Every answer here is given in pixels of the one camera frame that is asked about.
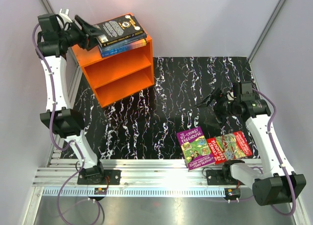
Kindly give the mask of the blue Jane Eyre book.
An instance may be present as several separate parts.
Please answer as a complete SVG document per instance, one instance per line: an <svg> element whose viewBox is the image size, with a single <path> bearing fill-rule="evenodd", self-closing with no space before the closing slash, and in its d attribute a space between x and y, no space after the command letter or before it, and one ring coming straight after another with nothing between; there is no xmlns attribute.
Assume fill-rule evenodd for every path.
<svg viewBox="0 0 313 225"><path fill-rule="evenodd" d="M137 48L146 46L146 44L147 44L147 40L146 39L141 39L141 40L138 40L138 41L132 42L130 44L123 45L121 47L118 47L118 48L115 48L115 49L111 49L111 50L108 50L108 51L104 51L100 47L98 47L98 48L99 48L99 52L100 52L101 57L105 58L105 57L108 57L108 56L112 56L112 55L115 55L115 54L119 54L119 53L122 53L122 52L126 52L126 51L129 51L129 50L133 50L133 49L137 49Z"/></svg>

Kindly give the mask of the black paperback book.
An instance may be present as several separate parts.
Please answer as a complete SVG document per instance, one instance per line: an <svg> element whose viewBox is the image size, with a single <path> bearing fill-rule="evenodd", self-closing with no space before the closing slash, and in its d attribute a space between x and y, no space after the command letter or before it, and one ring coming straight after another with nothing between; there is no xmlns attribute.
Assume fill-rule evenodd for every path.
<svg viewBox="0 0 313 225"><path fill-rule="evenodd" d="M94 24L93 27L101 30L102 35L97 37L101 47L113 45L131 38L146 36L143 27L132 14L126 14L114 19Z"/></svg>

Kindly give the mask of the purple 117-storey treehouse book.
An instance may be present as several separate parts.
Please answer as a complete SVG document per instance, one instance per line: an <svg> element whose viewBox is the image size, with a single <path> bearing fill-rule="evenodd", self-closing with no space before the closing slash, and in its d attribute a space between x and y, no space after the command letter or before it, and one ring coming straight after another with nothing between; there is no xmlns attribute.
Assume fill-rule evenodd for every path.
<svg viewBox="0 0 313 225"><path fill-rule="evenodd" d="M188 171L215 164L212 151L200 127L177 133Z"/></svg>

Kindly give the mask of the grey-blue hardcover book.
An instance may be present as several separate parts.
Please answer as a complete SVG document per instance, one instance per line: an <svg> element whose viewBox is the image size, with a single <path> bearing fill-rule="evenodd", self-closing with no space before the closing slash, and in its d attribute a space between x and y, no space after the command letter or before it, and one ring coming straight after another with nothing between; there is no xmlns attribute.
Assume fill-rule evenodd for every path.
<svg viewBox="0 0 313 225"><path fill-rule="evenodd" d="M142 33L140 35L137 35L137 36L131 37L129 39L125 39L125 40L119 41L119 42L111 44L111 45L107 45L107 46L100 46L100 45L98 45L98 49L99 49L100 52L106 52L106 51L110 51L112 49L116 49L116 48L128 45L128 44L136 42L138 40L145 39L146 37L147 37L147 34L144 32L144 33Z"/></svg>

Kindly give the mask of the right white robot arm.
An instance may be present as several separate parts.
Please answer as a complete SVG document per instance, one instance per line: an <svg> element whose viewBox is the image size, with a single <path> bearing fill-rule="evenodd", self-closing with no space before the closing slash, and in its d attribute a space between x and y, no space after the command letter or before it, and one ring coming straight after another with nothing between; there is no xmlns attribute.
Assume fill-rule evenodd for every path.
<svg viewBox="0 0 313 225"><path fill-rule="evenodd" d="M251 133L262 162L262 172L256 171L241 159L228 160L222 166L222 180L226 184L240 181L252 190L260 205L292 203L306 186L303 174L295 172L285 156L276 136L273 119L276 107L264 94L257 98L258 91L251 82L235 82L231 92L215 88L195 106L209 106L213 101L216 125L223 127L228 117L241 118Z"/></svg>

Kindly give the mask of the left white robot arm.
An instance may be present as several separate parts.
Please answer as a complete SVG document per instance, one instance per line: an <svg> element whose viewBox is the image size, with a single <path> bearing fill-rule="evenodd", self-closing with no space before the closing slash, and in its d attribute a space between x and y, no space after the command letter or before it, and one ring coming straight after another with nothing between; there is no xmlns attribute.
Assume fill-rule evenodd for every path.
<svg viewBox="0 0 313 225"><path fill-rule="evenodd" d="M47 91L46 111L40 114L40 120L48 127L56 149L63 152L71 148L77 156L78 184L108 184L110 176L87 141L84 117L73 109L66 82L68 49L74 45L93 49L101 31L78 15L72 20L66 9L38 16L37 27L41 30L33 30L32 40L44 69Z"/></svg>

